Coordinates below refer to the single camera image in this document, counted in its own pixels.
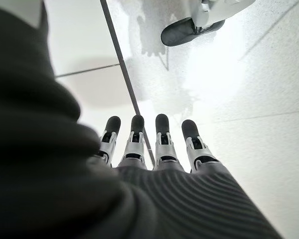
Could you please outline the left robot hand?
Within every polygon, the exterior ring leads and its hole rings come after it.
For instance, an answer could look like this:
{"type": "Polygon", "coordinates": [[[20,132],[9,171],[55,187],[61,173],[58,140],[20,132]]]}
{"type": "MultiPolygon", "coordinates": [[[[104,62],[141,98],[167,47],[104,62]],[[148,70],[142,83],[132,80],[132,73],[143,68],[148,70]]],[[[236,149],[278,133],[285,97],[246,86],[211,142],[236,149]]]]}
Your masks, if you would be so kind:
{"type": "Polygon", "coordinates": [[[118,167],[120,129],[78,123],[58,82],[41,0],[0,0],[0,239],[278,239],[279,233],[202,141],[182,132],[191,171],[175,155],[168,118],[156,117],[156,162],[144,162],[134,116],[118,167]]]}

